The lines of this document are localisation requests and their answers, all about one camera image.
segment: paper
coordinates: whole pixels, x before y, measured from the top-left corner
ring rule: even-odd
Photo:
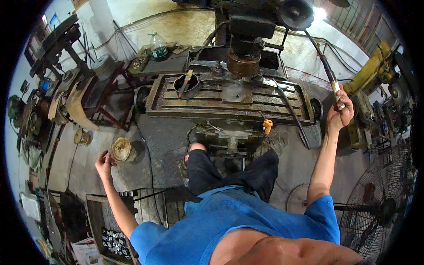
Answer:
[[[77,243],[71,243],[71,246],[80,265],[103,265],[93,238],[89,237]]]

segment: fan blade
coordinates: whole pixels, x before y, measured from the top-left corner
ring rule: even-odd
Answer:
[[[356,252],[359,252],[361,247],[364,246],[365,241],[367,240],[368,236],[371,235],[371,233],[378,227],[377,218],[375,217],[371,223],[368,225],[367,229],[362,233],[361,239],[359,240],[359,245],[356,248]]]

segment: man's right hand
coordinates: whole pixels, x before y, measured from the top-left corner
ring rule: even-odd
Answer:
[[[116,166],[115,160],[110,157],[110,152],[103,151],[95,163],[96,169],[102,179],[103,184],[112,183],[111,167]]]
[[[352,100],[344,91],[343,85],[340,85],[340,90],[337,91],[336,96],[340,98],[333,104],[327,115],[328,133],[338,133],[341,128],[349,124],[350,120],[354,116]],[[343,104],[345,104],[346,108],[339,111],[339,107]]]

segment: brass cylinder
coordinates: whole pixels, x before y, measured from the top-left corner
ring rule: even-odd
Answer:
[[[248,57],[240,58],[231,49],[227,59],[228,71],[238,78],[252,77],[259,73],[259,61],[261,59],[261,54],[259,52],[254,52],[254,54]]]

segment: bucket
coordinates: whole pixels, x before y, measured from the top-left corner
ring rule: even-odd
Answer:
[[[79,128],[75,133],[74,143],[76,145],[89,145],[91,143],[91,137],[82,128]]]
[[[112,144],[112,155],[116,161],[134,161],[138,152],[126,137],[119,137]]]

